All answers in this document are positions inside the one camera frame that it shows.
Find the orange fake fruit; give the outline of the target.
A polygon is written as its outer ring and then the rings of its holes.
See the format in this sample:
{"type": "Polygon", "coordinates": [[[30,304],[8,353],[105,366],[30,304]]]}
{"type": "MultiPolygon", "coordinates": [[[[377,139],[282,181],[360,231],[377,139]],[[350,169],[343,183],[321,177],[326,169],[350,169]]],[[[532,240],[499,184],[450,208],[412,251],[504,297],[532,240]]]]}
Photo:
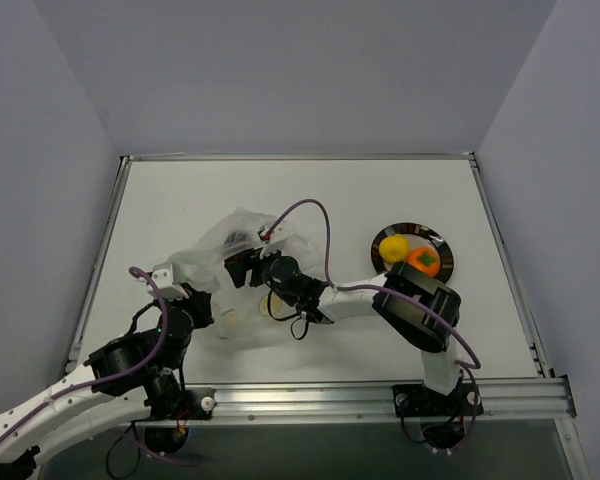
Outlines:
{"type": "Polygon", "coordinates": [[[437,252],[429,247],[418,247],[410,252],[407,263],[429,277],[436,277],[441,269],[437,252]]]}

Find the translucent plastic bag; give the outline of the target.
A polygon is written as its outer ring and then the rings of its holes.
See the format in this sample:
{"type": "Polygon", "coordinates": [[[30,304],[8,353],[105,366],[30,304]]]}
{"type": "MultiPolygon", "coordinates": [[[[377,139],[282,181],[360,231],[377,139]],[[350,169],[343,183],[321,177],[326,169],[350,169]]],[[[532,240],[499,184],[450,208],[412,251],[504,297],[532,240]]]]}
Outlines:
{"type": "Polygon", "coordinates": [[[302,272],[322,279],[324,255],[316,241],[288,220],[239,208],[221,219],[188,249],[167,259],[180,279],[211,295],[211,309],[222,340],[262,330],[291,310],[279,300],[266,307],[269,288],[260,282],[258,262],[280,253],[298,261],[302,272]]]}

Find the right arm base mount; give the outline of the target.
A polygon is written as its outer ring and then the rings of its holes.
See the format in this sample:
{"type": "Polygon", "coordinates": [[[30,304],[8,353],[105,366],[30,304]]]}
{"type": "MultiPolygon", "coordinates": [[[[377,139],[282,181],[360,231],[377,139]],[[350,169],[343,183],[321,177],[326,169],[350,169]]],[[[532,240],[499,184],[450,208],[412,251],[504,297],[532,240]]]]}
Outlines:
{"type": "Polygon", "coordinates": [[[392,395],[402,433],[432,453],[451,454],[459,449],[484,414],[479,389],[462,381],[449,395],[423,384],[393,385],[392,395]]]}

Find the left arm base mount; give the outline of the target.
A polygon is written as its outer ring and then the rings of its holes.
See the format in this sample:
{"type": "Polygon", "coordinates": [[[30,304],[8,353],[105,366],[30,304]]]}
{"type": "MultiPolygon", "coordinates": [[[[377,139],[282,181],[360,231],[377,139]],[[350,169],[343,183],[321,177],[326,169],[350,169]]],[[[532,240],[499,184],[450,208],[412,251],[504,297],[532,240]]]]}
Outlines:
{"type": "Polygon", "coordinates": [[[215,390],[209,387],[187,388],[174,399],[159,399],[152,406],[147,422],[170,421],[168,426],[144,428],[144,444],[152,451],[175,454],[186,444],[189,421],[208,421],[216,405],[215,390]]]}

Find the yellow fake lemon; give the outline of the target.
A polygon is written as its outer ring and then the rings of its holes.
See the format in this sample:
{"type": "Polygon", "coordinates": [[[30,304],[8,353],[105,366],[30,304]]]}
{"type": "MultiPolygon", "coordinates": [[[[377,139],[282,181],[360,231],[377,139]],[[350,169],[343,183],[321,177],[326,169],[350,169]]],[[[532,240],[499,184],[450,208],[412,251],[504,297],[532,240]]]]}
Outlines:
{"type": "Polygon", "coordinates": [[[394,234],[380,241],[378,252],[382,260],[387,264],[403,262],[410,253],[410,244],[405,236],[394,234]]]}

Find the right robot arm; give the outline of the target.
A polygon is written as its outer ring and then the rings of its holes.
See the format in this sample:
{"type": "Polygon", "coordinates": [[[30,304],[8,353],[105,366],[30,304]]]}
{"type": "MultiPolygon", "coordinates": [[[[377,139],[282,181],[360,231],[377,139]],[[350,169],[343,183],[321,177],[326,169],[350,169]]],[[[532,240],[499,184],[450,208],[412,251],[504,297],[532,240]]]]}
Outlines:
{"type": "Polygon", "coordinates": [[[291,256],[263,257],[254,249],[229,257],[224,266],[235,287],[268,287],[271,296],[294,310],[292,319],[307,325],[383,319],[421,352],[427,406],[444,413],[459,402],[460,366],[451,337],[461,297],[445,283],[398,263],[374,278],[331,286],[303,273],[291,256]]]}

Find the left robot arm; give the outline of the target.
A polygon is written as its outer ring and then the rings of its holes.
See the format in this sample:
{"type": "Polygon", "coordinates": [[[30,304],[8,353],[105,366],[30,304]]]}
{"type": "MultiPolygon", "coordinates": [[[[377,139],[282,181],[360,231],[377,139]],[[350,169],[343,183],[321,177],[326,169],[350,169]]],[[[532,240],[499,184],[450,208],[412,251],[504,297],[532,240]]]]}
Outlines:
{"type": "Polygon", "coordinates": [[[148,306],[160,311],[153,328],[130,327],[57,383],[0,414],[0,473],[29,471],[70,443],[123,422],[191,410],[183,363],[193,332],[214,322],[211,296],[183,284],[178,297],[158,293],[148,306]]]}

